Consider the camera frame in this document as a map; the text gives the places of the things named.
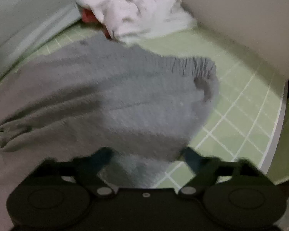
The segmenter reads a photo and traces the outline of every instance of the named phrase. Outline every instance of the floor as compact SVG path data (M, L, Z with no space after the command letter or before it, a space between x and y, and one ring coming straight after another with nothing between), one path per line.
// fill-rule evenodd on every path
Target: floor
M95 28L77 23L22 64L95 33ZM262 166L275 132L285 84L273 68L249 49L204 27L143 40L139 45L160 55L201 55L215 61L219 97L206 125L190 141L190 146L205 156L218 156L225 161L244 157ZM178 190L193 176L184 162L177 161L154 187Z

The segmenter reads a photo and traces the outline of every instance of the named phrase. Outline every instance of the white grout line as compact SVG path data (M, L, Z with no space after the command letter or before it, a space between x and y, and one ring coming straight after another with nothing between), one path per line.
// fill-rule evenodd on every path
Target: white grout line
M233 68L235 68L236 66L238 66L242 61L237 61L233 66L231 66L230 69L227 70L227 72L225 74L223 74L219 79L223 80L225 78L226 75L228 75Z
M267 95L268 95L269 92L270 92L270 87L271 87L271 83L272 83L272 81L273 81L274 74L275 74L275 73L273 73L273 75L272 75L272 77L271 77L270 85L269 85L269 87L268 87L268 89L267 89L267 93L266 93L266 95L265 95L265 97L264 97L264 100L263 100L262 105L261 105L261 107L260 107L260 110L259 110L259 112L258 112L258 114L257 114L257 116L256 116L256 119L255 119L255 121L253 122L253 125L251 126L251 128L250 128L250 130L249 130L246 138L244 139L242 145L240 146L239 150L237 151L237 153L236 153L235 156L233 157L232 161L234 161L234 160L237 158L238 154L240 153L241 149L243 148L244 144L246 143L247 138L249 137L250 133L252 132L252 130L253 130L255 124L256 124L256 121L257 121L258 117L260 116L260 113L261 113L261 110L262 110L262 108L263 108L263 106L264 106L265 100L267 99Z
M78 34L78 35L80 35L80 36L82 36L82 37L84 37L85 38L85 36L81 33L81 31L80 32L77 32L76 30L74 30L73 28L72 28L72 30L76 33L76 34Z
M235 99L235 101L230 105L230 107L228 108L228 110L225 112L225 114L220 118L220 120L217 122L217 124L210 130L209 133L207 133L207 135L201 140L201 142L198 143L198 145L196 146L196 148L198 148L207 138L209 135L212 134L212 132L217 128L217 126L222 122L223 119L225 119L226 115L230 112L230 110L235 106L236 102L239 100L239 98L242 96L243 92L246 90L246 88L248 87L248 85L250 84L251 80L254 78L254 76L256 75L259 67L260 67L261 63L258 65L256 71L254 72L254 74L250 77L249 81L247 82L247 84L245 85L244 89L241 91L241 93L238 95L238 97Z
M181 186L169 174L165 173L165 175L178 189L181 188Z
M167 177L163 177L161 180L159 180L156 184L154 184L151 188L157 188L164 180L166 180Z
M180 161L168 174L172 174L174 171L176 171L179 167L182 166L184 162Z
M46 48L47 48L48 53L50 54L50 51L49 51L48 45L47 45L47 44L45 44L45 45L46 45Z
M69 39L71 42L74 42L66 33L64 33L65 37Z
M57 39L55 39L55 41L57 42L57 44L59 45L59 47L62 47L61 44L58 42Z
M222 95L222 94L221 94L221 96L224 97L228 102L231 102L230 99L228 99L226 96L224 96L224 95ZM242 110L238 105L236 105L236 107L237 107L246 117L248 117L252 122L254 122L254 120L253 120L247 113L245 113L244 110ZM260 128L260 129L263 131L263 133L265 133L265 134L267 135L267 137L270 137L270 135L269 135L258 123L256 123L256 126L257 126L258 128Z
M235 91L237 91L237 92L240 91L239 89L237 89L236 87L234 87L233 85L231 85L230 83L228 83L227 81L223 80L223 82L226 83L227 85L233 87L233 89L234 89ZM247 95L244 95L244 97L245 97L249 102L251 102L252 104L254 104L258 109L260 108L260 106L257 105L257 104L256 104L252 99L250 99ZM265 116L268 117L270 121L274 122L274 121L271 119L271 117L268 116L265 112L263 112L263 114L265 114Z
M230 150L224 144L222 144L213 134L210 134L209 130L207 130L205 127L203 127L202 129L207 132L207 134L210 135L210 137L212 137L219 145L221 145L229 154L233 156L233 153L230 152Z
M215 109L215 112L216 112L218 115L222 116L222 114L219 113L216 109ZM227 123L229 123L236 131L238 131L239 134L241 134L244 138L246 138L246 135L245 135L244 133L242 133L242 132L236 127L236 125L234 125L230 120L228 120L227 118L225 118L225 121L226 121ZM249 138L247 138L247 140L248 140L261 154L263 154L263 152L262 152Z

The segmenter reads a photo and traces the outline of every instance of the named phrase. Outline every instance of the metal bolt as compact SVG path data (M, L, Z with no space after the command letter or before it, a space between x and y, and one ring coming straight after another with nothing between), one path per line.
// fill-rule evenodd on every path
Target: metal bolt
M181 188L181 193L185 195L193 195L197 190L194 187L183 187Z
M103 196L106 196L106 195L109 195L113 192L113 190L109 187L100 187L96 190L96 192L99 194L99 195L103 195Z
M150 197L151 195L150 195L149 193L143 193L142 196L143 196L144 198L148 198L148 197Z

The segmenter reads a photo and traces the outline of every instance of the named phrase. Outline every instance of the white towel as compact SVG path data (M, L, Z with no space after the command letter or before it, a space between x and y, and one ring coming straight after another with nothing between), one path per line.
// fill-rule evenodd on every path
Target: white towel
M112 38L134 42L191 28L196 20L181 7L181 0L77 0L91 9Z

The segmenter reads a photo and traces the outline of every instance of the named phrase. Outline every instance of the black mechanical claw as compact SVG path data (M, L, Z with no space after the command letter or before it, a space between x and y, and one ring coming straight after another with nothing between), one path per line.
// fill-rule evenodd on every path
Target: black mechanical claw
M274 223L286 197L247 160L224 162L187 147L182 155L196 176L178 194L130 188L115 194L97 176L112 155L104 147L71 162L45 160L7 200L16 230L279 230ZM217 183L225 176L231 178Z

